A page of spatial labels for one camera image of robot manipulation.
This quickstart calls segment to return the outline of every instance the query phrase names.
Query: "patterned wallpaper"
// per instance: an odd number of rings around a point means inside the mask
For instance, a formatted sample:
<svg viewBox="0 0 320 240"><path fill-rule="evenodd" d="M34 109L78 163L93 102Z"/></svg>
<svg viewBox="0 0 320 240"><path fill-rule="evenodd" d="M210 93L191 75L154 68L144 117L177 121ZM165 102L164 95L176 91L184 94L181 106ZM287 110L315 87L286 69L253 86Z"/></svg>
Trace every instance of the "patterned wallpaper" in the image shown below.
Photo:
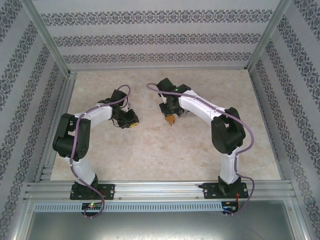
<svg viewBox="0 0 320 240"><path fill-rule="evenodd" d="M279 0L35 0L68 67L245 67Z"/></svg>
<svg viewBox="0 0 320 240"><path fill-rule="evenodd" d="M18 0L0 0L0 240L33 182L65 78Z"/></svg>
<svg viewBox="0 0 320 240"><path fill-rule="evenodd" d="M277 160L320 239L320 1L293 0L250 73Z"/></svg>

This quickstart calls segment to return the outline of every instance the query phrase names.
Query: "metal bracket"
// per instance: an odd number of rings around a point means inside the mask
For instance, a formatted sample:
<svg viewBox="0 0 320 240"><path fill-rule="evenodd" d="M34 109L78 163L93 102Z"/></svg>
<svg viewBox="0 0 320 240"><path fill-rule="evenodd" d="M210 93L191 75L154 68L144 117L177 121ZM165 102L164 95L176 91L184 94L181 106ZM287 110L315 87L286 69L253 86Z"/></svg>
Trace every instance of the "metal bracket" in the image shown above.
<svg viewBox="0 0 320 240"><path fill-rule="evenodd" d="M219 189L219 183L215 182L206 182L198 186L203 189L204 199L226 199L226 198L236 198L238 193L239 199L247 199L249 197L247 184L241 182L239 186L232 192L229 192L225 196Z"/></svg>
<svg viewBox="0 0 320 240"><path fill-rule="evenodd" d="M85 196L76 194L77 185L73 184L71 187L70 200L100 200L101 197L98 195L94 198L88 199ZM115 185L114 184L99 184L98 191L102 193L105 200L113 200L115 196Z"/></svg>

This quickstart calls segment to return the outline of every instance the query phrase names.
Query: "beige floor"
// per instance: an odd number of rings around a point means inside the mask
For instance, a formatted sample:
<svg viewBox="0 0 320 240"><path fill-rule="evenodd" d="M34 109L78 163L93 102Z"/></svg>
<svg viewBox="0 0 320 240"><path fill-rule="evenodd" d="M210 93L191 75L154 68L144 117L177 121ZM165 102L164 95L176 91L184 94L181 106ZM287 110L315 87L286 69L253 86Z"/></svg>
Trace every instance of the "beige floor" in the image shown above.
<svg viewBox="0 0 320 240"><path fill-rule="evenodd" d="M253 130L254 147L242 154L240 172L256 180L278 180L280 175L246 70L97 71L78 74L69 113L83 112L111 96L122 84L131 86L131 107L140 124L130 129L105 121L91 130L87 154L100 180L216 180L220 153L211 141L211 127L197 116L178 118L173 126L164 119L161 98L146 88L168 77L186 84L220 107L234 107ZM244 146L250 136L244 140ZM56 158L51 180L73 180L69 165Z"/></svg>

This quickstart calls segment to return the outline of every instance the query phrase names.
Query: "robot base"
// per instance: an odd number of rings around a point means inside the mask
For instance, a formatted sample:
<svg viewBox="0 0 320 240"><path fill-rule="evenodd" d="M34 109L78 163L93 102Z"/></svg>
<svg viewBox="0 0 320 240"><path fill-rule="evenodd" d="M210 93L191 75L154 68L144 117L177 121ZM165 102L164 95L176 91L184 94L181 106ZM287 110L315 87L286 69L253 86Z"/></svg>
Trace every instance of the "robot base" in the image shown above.
<svg viewBox="0 0 320 240"><path fill-rule="evenodd" d="M236 194L238 194L239 199L247 199L249 197L247 184L241 182L241 177L232 184L226 184L218 177L218 183L205 182L199 185L199 188L203 189L205 199L236 198Z"/></svg>
<svg viewBox="0 0 320 240"><path fill-rule="evenodd" d="M91 187L102 193L105 200L113 200L115 195L114 184L98 184L98 177L95 178ZM85 185L79 184L76 181L71 187L70 200L100 200L101 197L93 190Z"/></svg>

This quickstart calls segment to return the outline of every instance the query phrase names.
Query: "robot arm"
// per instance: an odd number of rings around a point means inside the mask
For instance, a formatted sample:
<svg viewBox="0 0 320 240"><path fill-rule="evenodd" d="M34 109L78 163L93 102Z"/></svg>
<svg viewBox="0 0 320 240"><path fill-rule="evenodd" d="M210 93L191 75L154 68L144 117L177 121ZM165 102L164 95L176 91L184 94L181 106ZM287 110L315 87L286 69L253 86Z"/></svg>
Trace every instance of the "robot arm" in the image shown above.
<svg viewBox="0 0 320 240"><path fill-rule="evenodd" d="M221 183L221 188L224 189L223 192L230 192L241 181L235 172L235 155L243 145L243 139L246 134L244 127L240 123L226 117L215 109L240 119L238 111L233 107L225 109L216 106L197 95L190 87L184 84L176 87L168 78L160 81L157 87L160 91L188 95L159 94L164 99L163 103L159 105L160 109L170 125L175 122L173 114L182 117L188 112L197 115L211 125L212 143L221 153L219 182Z"/></svg>
<svg viewBox="0 0 320 240"><path fill-rule="evenodd" d="M79 123L77 144L72 162L73 169L81 180L95 189L98 187L98 178L92 171L88 159L85 157L89 150L90 130L105 120L116 121L118 123L116 127L122 129L136 126L139 123L139 119L134 110L130 109L128 98L116 104L105 105L120 101L125 96L126 94L124 92L118 89L114 90L111 98L100 100L96 105L100 107L83 116ZM82 114L83 112L75 115L69 113L63 114L53 140L53 149L57 151L68 164L70 164L75 139L74 135L70 133L75 131L77 120ZM92 194L92 191L85 187L79 179L75 181L76 184L78 184L78 188L83 188L80 195L86 195L84 193L85 191L88 191L88 196Z"/></svg>

